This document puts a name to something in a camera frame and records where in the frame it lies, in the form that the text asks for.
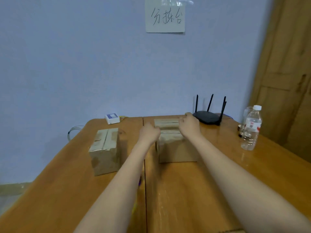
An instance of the black router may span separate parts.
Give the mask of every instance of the black router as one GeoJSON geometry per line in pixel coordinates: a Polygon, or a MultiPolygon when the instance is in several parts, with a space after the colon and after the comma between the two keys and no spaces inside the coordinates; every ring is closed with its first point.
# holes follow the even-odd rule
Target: black router
{"type": "Polygon", "coordinates": [[[222,115],[224,113],[226,103],[227,103],[226,102],[226,97],[224,97],[224,102],[222,104],[221,114],[220,114],[220,116],[218,116],[215,113],[209,112],[213,96],[214,96],[214,94],[212,94],[210,103],[208,104],[207,111],[196,111],[196,109],[197,109],[197,100],[199,98],[199,96],[196,95],[195,112],[194,112],[193,116],[196,117],[201,123],[208,124],[208,125],[217,125],[217,126],[219,126],[220,123],[221,123],[221,120],[222,120],[222,115]]]}

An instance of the light blue wall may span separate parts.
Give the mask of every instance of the light blue wall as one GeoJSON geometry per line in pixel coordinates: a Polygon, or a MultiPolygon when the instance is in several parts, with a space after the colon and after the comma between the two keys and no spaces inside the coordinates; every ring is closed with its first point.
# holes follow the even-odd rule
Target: light blue wall
{"type": "Polygon", "coordinates": [[[106,113],[240,120],[271,0],[193,0],[185,34],[145,32],[144,0],[0,0],[0,183],[32,181],[106,113]]]}

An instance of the hand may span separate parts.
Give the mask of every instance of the hand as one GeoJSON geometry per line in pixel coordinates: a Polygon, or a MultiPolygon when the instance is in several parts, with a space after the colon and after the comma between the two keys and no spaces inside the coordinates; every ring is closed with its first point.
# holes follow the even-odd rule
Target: hand
{"type": "Polygon", "coordinates": [[[150,123],[146,123],[139,131],[139,139],[152,145],[160,137],[161,130],[153,127],[150,123]]]}
{"type": "Polygon", "coordinates": [[[202,136],[200,132],[200,122],[197,118],[193,117],[191,113],[186,113],[186,118],[179,119],[179,130],[180,133],[187,138],[196,139],[199,136],[202,136]]]}

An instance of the paper sign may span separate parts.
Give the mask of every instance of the paper sign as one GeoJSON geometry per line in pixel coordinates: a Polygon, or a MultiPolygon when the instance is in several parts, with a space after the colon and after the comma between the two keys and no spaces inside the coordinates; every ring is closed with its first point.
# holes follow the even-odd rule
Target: paper sign
{"type": "Polygon", "coordinates": [[[145,0],[148,33],[182,33],[185,31],[185,6],[164,0],[145,0]]]}

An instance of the bottle cap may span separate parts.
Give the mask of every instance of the bottle cap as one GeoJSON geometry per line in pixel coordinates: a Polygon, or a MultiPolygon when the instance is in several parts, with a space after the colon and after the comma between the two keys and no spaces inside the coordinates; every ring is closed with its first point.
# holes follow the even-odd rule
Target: bottle cap
{"type": "Polygon", "coordinates": [[[261,110],[261,105],[254,105],[253,109],[254,109],[254,110],[259,110],[259,111],[260,111],[260,110],[261,110]]]}

